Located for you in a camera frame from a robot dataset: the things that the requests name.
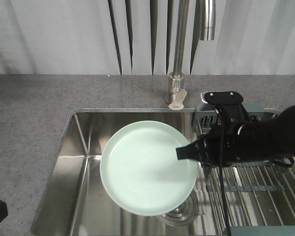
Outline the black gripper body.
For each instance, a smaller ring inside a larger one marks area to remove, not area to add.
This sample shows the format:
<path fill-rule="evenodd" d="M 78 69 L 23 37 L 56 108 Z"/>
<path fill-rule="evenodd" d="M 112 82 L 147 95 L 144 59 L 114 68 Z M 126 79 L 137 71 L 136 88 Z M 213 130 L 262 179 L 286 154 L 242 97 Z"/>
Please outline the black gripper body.
<path fill-rule="evenodd" d="M 208 166 L 227 167 L 238 162 L 238 152 L 232 135 L 215 123 L 210 130 L 198 135 L 198 161 Z"/>

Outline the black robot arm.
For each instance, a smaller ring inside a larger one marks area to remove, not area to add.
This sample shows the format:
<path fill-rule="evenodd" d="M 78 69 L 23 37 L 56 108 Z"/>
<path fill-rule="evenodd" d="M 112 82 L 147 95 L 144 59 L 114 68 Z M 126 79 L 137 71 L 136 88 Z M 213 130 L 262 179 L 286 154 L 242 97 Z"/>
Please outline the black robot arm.
<path fill-rule="evenodd" d="M 255 122 L 231 122 L 225 111 L 220 124 L 176 149 L 178 160 L 191 159 L 212 166 L 277 160 L 295 156 L 295 106 L 279 116 Z"/>

